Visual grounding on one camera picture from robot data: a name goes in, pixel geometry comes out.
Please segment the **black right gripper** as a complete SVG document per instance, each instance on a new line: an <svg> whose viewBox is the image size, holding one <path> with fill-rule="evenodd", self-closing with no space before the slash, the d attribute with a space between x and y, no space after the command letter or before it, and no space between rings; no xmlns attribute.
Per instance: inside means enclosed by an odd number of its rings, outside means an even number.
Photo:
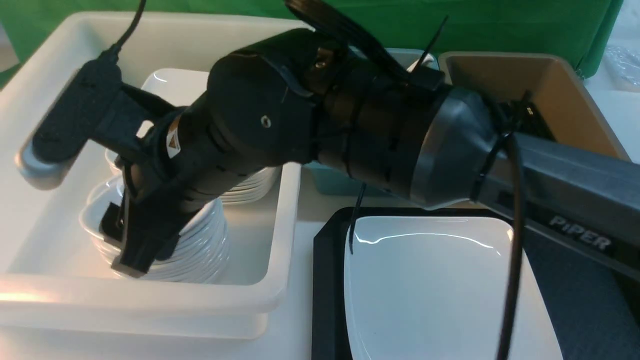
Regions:
<svg viewBox="0 0 640 360"><path fill-rule="evenodd" d="M148 274L156 260L172 257L189 221L235 185L233 154L213 129L208 111L188 107L158 120L142 139L122 131L103 143L121 157L125 186L100 225L119 248L112 269Z"/></svg>

